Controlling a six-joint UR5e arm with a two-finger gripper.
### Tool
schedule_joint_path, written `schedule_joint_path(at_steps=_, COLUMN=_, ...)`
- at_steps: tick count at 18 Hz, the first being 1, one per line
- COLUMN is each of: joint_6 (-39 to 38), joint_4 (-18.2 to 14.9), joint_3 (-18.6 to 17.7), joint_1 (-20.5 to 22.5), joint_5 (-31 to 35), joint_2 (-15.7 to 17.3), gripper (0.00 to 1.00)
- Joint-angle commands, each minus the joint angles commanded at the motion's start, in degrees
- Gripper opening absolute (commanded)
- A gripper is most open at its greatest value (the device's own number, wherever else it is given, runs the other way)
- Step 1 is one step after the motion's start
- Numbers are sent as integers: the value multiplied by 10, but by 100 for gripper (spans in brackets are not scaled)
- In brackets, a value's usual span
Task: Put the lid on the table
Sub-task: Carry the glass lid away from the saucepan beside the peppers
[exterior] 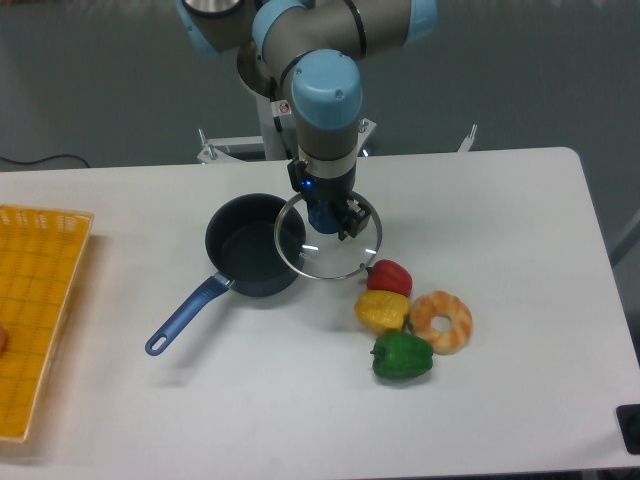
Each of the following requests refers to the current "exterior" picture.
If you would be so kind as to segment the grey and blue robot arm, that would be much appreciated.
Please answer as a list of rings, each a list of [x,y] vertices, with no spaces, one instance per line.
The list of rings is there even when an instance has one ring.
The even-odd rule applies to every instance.
[[[427,36],[437,2],[179,1],[176,9],[203,50],[255,48],[295,118],[298,156],[288,171],[310,224],[357,237],[372,215],[353,191],[363,102],[357,63]]]

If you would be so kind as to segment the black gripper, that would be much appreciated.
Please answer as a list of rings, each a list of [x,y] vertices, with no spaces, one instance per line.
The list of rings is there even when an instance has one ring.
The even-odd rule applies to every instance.
[[[335,207],[338,238],[356,238],[368,225],[369,208],[355,198],[356,159],[337,160],[302,158],[287,164],[291,188],[295,195],[286,206],[292,208],[299,201],[307,203],[309,224],[316,231],[333,231],[334,217],[329,207]]]

